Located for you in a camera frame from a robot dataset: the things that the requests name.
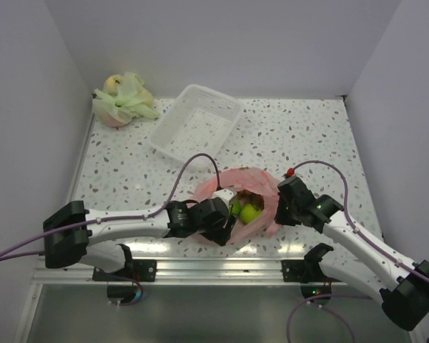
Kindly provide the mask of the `green striped toy melon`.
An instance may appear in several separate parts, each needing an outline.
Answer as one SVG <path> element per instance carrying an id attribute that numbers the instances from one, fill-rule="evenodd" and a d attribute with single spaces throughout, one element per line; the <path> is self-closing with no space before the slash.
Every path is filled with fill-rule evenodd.
<path id="1" fill-rule="evenodd" d="M 230 207 L 230 214 L 238 217 L 241 211 L 242 211 L 242 204 L 240 200 L 238 199 L 234 200 Z"/>

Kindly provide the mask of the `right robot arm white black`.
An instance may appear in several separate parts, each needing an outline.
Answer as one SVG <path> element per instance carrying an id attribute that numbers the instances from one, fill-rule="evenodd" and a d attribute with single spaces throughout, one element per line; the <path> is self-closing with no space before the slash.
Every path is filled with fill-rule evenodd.
<path id="1" fill-rule="evenodd" d="M 399 328 L 413 331 L 429 313 L 429 262 L 415 262 L 389 247 L 332 197 L 315 197 L 297 176 L 277 188 L 278 224 L 303 225 L 331 239 L 311 248 L 302 262 L 283 262 L 283 279 L 344 282 L 375 300 Z"/>

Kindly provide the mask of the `green toy apple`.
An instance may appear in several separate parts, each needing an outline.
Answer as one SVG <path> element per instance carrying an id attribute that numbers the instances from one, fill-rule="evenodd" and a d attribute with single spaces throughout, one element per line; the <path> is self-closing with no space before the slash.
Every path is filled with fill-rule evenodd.
<path id="1" fill-rule="evenodd" d="M 239 212 L 239 219 L 243 224 L 247 225 L 256 220 L 261 213 L 262 210 L 260 208 L 256 208 L 252 204 L 246 204 Z"/>

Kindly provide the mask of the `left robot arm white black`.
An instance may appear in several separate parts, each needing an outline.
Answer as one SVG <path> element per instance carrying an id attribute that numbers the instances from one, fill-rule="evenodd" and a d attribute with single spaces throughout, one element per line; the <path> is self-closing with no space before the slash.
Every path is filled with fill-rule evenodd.
<path id="1" fill-rule="evenodd" d="M 149 237 L 186 239 L 200 234 L 219 246 L 230 240 L 237 215 L 222 197 L 201 202 L 170 201 L 140 211 L 106 212 L 72 201 L 43 223 L 44 261 L 48 269 L 85 264 L 124 281 L 137 275 L 123 240 Z"/>

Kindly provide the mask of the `brown longan bunch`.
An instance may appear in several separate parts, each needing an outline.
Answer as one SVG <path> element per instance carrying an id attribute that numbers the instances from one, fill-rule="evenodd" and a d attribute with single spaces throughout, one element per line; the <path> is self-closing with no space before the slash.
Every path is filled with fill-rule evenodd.
<path id="1" fill-rule="evenodd" d="M 265 208 L 264 197 L 260 194 L 243 190 L 237 193 L 237 198 L 238 200 L 240 200 L 242 206 L 246 204 L 252 204 L 256 208 L 260 208 L 261 210 Z"/>

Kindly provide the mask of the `pink plastic bag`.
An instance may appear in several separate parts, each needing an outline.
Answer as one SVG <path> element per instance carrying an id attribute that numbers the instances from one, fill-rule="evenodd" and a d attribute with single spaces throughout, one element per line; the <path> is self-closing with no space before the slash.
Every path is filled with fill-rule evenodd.
<path id="1" fill-rule="evenodd" d="M 204 239 L 220 246 L 235 244 L 261 232 L 272 236 L 281 226 L 275 223 L 279 195 L 278 180 L 257 167 L 228 169 L 195 187 L 192 198 L 198 202 L 210 198 L 217 185 L 237 193 L 234 205 L 237 221 L 230 233 L 202 234 Z"/>

